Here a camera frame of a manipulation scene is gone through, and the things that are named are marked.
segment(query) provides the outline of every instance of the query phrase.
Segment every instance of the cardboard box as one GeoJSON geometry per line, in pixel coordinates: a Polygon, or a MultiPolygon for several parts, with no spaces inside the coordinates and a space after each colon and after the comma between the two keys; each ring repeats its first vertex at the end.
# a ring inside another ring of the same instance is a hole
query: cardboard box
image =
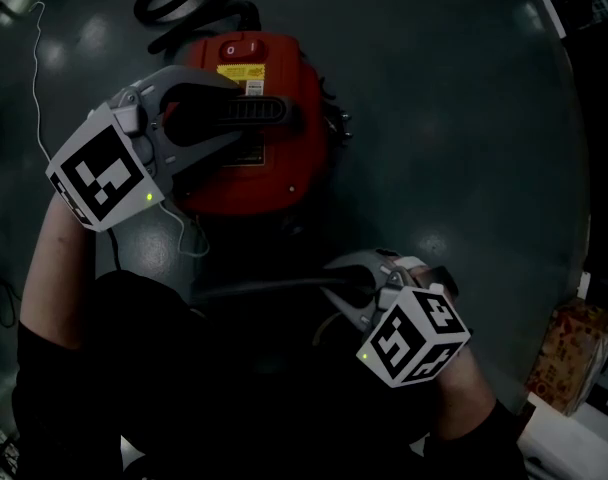
{"type": "Polygon", "coordinates": [[[608,356],[608,311],[573,299],[553,311],[526,387],[562,414],[584,402],[608,356]]]}

